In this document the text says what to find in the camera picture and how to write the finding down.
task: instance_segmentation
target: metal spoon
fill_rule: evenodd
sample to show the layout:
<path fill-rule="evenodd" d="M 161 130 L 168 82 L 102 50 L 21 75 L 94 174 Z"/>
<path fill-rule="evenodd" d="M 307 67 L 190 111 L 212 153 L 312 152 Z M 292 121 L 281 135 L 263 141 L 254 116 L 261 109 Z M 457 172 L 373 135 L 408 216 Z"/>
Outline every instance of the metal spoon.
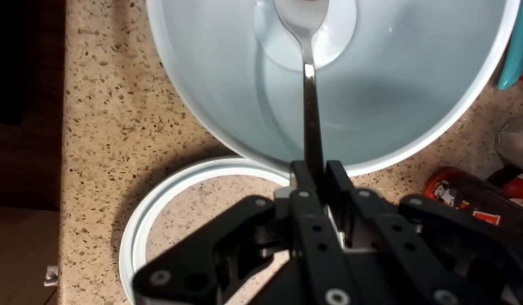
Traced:
<path fill-rule="evenodd" d="M 314 63 L 314 35 L 327 18 L 329 0 L 275 0 L 276 14 L 281 25 L 295 36 L 302 48 L 303 60 L 303 101 L 305 101 L 305 158 L 320 184 L 324 177 L 324 145 L 322 126 L 317 106 L 315 63 Z"/>

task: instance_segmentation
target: white bowl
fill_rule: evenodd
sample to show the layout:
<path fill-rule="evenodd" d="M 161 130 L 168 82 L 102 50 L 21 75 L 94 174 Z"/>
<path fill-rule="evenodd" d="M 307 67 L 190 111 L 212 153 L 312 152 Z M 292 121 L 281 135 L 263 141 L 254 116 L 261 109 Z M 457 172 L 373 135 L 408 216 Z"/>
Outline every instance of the white bowl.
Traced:
<path fill-rule="evenodd" d="M 349 13 L 329 13 L 315 47 L 319 101 L 325 160 L 349 175 L 391 167 L 442 136 L 493 75 L 520 6 L 332 2 Z M 268 25 L 280 21 L 266 6 L 148 0 L 148 13 L 166 74 L 197 119 L 239 155 L 286 170 L 303 160 L 300 53 Z"/>

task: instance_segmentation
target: granite countertop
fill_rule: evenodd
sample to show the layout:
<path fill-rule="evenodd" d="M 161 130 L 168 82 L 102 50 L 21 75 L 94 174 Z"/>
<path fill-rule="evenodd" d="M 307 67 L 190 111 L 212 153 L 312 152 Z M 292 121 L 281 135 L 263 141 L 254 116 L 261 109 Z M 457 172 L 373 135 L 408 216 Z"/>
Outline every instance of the granite countertop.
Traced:
<path fill-rule="evenodd" d="M 61 304 L 127 304 L 122 231 L 139 201 L 176 170 L 229 155 L 185 109 L 158 60 L 143 0 L 68 0 L 63 123 Z M 390 201 L 441 167 L 486 177 L 501 167 L 496 130 L 523 114 L 523 86 L 488 87 L 437 143 L 354 182 Z"/>

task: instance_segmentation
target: dark floor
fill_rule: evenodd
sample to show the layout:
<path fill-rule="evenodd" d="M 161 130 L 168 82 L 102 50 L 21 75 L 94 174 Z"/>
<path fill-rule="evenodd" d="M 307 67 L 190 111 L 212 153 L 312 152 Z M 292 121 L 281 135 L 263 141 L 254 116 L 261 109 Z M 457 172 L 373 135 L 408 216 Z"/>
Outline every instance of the dark floor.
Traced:
<path fill-rule="evenodd" d="M 0 14 L 0 206 L 58 211 L 65 0 L 6 2 Z"/>

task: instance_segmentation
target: spoon handle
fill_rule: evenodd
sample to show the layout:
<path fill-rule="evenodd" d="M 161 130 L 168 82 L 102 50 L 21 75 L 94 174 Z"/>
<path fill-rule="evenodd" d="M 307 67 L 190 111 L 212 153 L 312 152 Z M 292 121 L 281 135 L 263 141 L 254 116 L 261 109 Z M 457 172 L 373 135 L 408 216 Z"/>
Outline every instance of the spoon handle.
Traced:
<path fill-rule="evenodd" d="M 320 187 L 325 175 L 325 162 L 322 145 L 322 124 L 317 104 L 314 48 L 312 40 L 302 40 L 300 45 L 303 58 L 305 160 L 314 180 Z"/>

